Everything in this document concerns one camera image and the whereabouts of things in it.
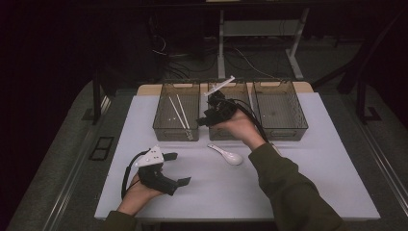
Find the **hand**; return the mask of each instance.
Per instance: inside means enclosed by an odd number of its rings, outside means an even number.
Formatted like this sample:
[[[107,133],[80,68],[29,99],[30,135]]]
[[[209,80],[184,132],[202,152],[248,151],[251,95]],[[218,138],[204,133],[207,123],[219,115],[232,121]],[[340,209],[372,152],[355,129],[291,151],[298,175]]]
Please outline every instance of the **hand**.
[[[265,143],[255,125],[241,110],[237,110],[229,120],[216,124],[213,128],[226,129],[251,150],[255,150]]]
[[[130,216],[134,216],[151,199],[163,194],[162,192],[144,186],[140,182],[137,174],[133,177],[130,185],[131,186],[125,194],[125,197],[117,208],[119,212]]]

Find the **person's right hand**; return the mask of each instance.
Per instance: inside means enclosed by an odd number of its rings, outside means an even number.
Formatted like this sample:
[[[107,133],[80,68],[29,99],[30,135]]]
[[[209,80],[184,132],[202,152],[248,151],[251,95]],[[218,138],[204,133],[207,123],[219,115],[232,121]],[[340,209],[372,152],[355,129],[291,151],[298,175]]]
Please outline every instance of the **person's right hand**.
[[[231,119],[216,124],[213,128],[226,129],[231,135],[236,139],[241,140],[251,150],[254,150],[265,143],[252,121],[240,110],[237,110]]]

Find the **white tabletop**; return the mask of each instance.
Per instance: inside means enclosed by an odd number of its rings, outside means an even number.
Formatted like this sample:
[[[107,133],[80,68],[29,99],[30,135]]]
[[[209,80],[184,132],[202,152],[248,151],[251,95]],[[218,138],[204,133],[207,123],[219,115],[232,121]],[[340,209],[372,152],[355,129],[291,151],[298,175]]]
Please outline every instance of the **white tabletop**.
[[[276,141],[284,157],[299,165],[320,195],[347,220],[380,218],[351,163],[342,141],[317,93],[299,93],[309,124],[301,141]],[[258,186],[255,168],[247,159],[250,150],[240,141],[213,141],[221,148],[244,156],[239,166],[230,166],[214,150],[208,128],[199,128],[199,141],[157,141],[152,129],[159,96],[135,96],[95,212],[104,219],[119,205],[125,168],[132,158],[158,144],[164,153],[177,152],[178,159],[165,162],[163,175],[177,180],[191,177],[174,196],[154,198],[137,215],[140,219],[178,220],[265,220],[273,219],[267,197]],[[201,99],[201,114],[206,106]],[[131,176],[137,169],[133,167]]]

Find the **white spoon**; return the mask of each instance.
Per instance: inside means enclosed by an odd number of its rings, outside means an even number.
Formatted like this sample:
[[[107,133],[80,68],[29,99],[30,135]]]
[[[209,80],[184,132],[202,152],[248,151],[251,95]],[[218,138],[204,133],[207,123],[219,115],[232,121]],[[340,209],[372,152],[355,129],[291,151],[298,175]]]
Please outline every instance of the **white spoon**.
[[[225,161],[228,162],[228,164],[232,165],[232,166],[237,166],[240,163],[242,163],[242,156],[236,153],[232,153],[232,152],[227,152],[225,150],[222,150],[221,148],[215,146],[212,143],[207,144],[208,147],[213,148],[215,151],[219,152],[222,157],[224,157]]]

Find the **person's left hand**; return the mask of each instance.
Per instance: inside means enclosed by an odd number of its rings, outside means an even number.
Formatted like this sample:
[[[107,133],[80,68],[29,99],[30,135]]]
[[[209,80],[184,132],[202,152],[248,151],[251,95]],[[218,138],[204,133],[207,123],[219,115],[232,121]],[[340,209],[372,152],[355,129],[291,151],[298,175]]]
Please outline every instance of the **person's left hand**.
[[[117,210],[134,216],[147,202],[161,194],[163,193],[144,186],[136,174]]]

